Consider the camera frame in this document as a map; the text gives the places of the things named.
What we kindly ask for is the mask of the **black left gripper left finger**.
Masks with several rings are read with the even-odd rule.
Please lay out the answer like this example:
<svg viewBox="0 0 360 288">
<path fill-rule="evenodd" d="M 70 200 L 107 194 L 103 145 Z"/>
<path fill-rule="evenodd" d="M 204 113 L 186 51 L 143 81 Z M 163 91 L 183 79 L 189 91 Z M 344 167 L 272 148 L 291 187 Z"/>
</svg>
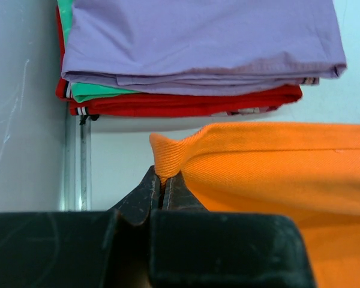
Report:
<svg viewBox="0 0 360 288">
<path fill-rule="evenodd" d="M 149 169 L 105 211 L 0 213 L 0 287 L 149 287 Z"/>
</svg>

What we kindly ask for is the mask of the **orange trousers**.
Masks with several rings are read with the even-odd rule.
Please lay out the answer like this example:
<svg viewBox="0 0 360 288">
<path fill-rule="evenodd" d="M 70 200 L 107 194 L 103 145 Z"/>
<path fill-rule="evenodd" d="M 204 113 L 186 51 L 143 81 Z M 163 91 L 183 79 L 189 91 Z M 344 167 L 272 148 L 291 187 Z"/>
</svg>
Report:
<svg viewBox="0 0 360 288">
<path fill-rule="evenodd" d="M 360 125 L 216 123 L 149 141 L 162 183 L 181 173 L 210 211 L 291 218 L 319 287 L 360 287 Z"/>
</svg>

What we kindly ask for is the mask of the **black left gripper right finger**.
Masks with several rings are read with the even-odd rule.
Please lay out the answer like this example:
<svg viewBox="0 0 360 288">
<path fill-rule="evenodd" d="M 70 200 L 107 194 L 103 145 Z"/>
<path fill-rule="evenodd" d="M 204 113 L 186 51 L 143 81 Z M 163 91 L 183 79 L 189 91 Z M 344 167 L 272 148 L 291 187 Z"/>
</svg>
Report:
<svg viewBox="0 0 360 288">
<path fill-rule="evenodd" d="M 210 212 L 182 175 L 149 220 L 154 287 L 316 287 L 302 236 L 282 215 Z"/>
</svg>

